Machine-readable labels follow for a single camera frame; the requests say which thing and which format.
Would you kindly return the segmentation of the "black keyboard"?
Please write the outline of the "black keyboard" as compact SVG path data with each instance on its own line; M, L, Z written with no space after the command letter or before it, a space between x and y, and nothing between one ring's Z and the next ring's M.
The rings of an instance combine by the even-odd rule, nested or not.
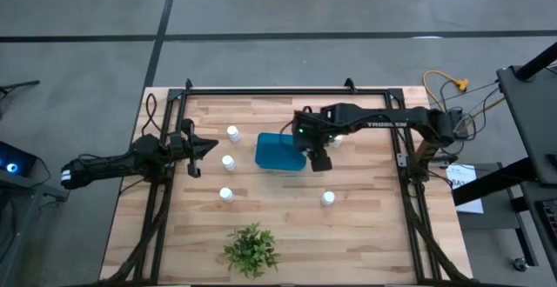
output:
M557 199L541 201L540 210L548 235L557 248Z

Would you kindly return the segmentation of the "green plant in white pot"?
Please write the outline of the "green plant in white pot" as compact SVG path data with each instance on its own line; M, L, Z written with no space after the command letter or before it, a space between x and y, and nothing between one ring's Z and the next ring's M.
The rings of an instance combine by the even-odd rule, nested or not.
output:
M275 237L270 230L253 223L227 235L224 245L228 271L235 270L248 279L262 277L266 269L278 269L281 255L275 251Z

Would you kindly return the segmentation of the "teal plastic basket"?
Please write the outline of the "teal plastic basket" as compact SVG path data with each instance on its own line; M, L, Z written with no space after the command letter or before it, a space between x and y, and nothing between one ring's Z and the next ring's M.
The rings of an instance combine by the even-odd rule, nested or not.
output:
M262 132L257 137L255 163L265 170L302 171L306 156L297 150L292 135Z

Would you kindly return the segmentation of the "black computer with blue light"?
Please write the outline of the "black computer with blue light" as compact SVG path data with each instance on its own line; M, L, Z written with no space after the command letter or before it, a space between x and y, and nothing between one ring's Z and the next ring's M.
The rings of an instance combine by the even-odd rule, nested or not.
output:
M29 177L37 157L0 141L0 170L20 177Z

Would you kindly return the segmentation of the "black aluminium table frame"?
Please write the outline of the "black aluminium table frame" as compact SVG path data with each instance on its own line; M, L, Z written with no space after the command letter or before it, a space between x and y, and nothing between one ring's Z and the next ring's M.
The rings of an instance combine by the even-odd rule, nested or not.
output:
M254 159L258 135L286 131L295 110L334 103L383 108L397 97L407 107L427 105L420 87L364 87L356 94L343 87L194 90L185 116L200 137L218 145L199 163L201 177L190 177L185 164L177 167L158 282L245 284L244 275L228 271L224 245L228 234L253 223L272 232L281 255L278 269L267 270L259 284L413 284L418 275L430 277L427 252L411 252L397 175L401 147L388 130L346 137L329 150L327 172L267 171ZM239 130L236 143L226 132L231 125ZM224 168L224 155L234 158L233 171ZM231 203L219 196L224 187L233 191ZM336 198L325 207L320 198L328 190Z

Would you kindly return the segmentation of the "grey equipment cart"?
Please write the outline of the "grey equipment cart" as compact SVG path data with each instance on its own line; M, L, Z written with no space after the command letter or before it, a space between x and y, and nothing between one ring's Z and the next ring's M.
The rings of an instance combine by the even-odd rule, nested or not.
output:
M0 238L0 287L13 287L24 245L31 233L41 201L44 197L52 197L55 202L62 203L67 200L69 192L3 170L0 170L0 188L7 189L10 193L7 210L12 211L12 217L7 216L7 242L2 244Z

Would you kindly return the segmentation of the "black rolling workstation desk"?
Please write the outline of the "black rolling workstation desk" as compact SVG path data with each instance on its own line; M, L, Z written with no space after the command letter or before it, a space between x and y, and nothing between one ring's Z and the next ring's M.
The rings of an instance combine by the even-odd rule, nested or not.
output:
M507 106L527 157L457 188L453 200L465 204L519 185L512 209L529 211L557 282L557 248L545 227L540 202L557 199L557 41L523 65L497 70Z

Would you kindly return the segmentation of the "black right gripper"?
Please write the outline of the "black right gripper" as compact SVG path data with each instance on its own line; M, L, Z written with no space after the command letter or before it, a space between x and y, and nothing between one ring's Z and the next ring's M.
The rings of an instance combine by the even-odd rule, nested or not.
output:
M325 146L332 139L331 128L316 114L295 111L293 116L293 144L309 158L314 172L332 169Z

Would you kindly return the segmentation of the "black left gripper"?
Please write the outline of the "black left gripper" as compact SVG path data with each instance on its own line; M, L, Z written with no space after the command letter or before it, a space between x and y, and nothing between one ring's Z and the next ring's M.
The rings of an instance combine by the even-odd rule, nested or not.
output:
M217 139L198 137L194 133L195 124L190 118L185 118L179 125L180 130L176 130L170 135L169 147L174 161L188 159L188 175L193 178L201 177L201 170L197 166L197 161L203 159L209 148L218 145Z

